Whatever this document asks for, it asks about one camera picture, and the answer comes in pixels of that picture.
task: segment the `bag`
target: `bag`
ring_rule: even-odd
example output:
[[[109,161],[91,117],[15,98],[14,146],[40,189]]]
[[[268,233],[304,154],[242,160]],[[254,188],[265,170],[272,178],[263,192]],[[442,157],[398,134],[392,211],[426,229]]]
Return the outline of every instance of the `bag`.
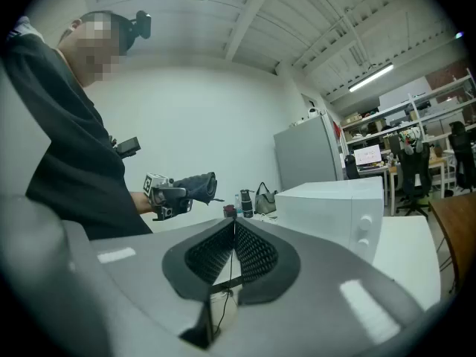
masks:
[[[266,189],[266,193],[260,194],[261,185]],[[256,191],[256,196],[254,197],[254,209],[256,214],[268,214],[276,210],[276,204],[274,203],[274,195],[277,194],[277,190],[271,193],[266,187],[265,183],[262,182]]]

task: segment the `black office chair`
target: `black office chair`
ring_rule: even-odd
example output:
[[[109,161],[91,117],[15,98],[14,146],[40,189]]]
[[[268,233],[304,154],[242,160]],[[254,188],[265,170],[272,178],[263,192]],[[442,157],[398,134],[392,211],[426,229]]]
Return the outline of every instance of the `black office chair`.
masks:
[[[419,204],[418,200],[428,196],[431,189],[431,175],[428,169],[428,163],[430,161],[430,147],[428,144],[423,144],[422,152],[414,152],[413,155],[408,155],[404,149],[398,152],[400,164],[403,172],[403,184],[402,189],[410,199],[409,204],[399,206],[396,209],[398,213],[400,209],[408,209],[406,216],[410,213],[417,211],[425,216],[428,220],[428,214],[422,209],[428,208],[428,204]],[[421,186],[415,186],[416,174],[419,174],[419,180]]]
[[[356,158],[353,155],[347,155],[344,159],[345,173],[349,180],[356,180],[360,178],[357,170]]]
[[[457,134],[449,135],[448,139],[456,157],[456,183],[458,187],[472,192],[473,187],[476,187],[476,166],[469,134],[458,131]]]

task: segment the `black mesh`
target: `black mesh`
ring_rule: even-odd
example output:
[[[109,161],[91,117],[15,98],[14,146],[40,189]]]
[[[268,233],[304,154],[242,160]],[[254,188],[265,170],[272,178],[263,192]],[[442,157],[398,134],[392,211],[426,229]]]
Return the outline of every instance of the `black mesh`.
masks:
[[[268,274],[277,264],[276,248],[248,229],[235,224],[235,250],[241,264],[243,285]]]
[[[203,281],[213,284],[230,257],[234,245],[234,223],[193,246],[185,262]]]

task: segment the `black shirt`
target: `black shirt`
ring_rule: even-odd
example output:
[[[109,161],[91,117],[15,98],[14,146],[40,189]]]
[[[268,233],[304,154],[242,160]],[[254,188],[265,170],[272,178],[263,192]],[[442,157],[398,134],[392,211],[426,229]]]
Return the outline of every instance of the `black shirt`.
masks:
[[[89,239],[150,233],[103,120],[62,57],[34,34],[12,38],[5,50],[13,86],[51,139],[27,196],[79,222]]]

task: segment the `white box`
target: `white box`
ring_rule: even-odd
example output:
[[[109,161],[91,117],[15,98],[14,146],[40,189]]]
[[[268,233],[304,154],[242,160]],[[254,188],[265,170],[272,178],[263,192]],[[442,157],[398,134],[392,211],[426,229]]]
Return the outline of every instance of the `white box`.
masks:
[[[380,238],[382,177],[309,182],[276,195],[278,225],[328,239],[372,263]]]

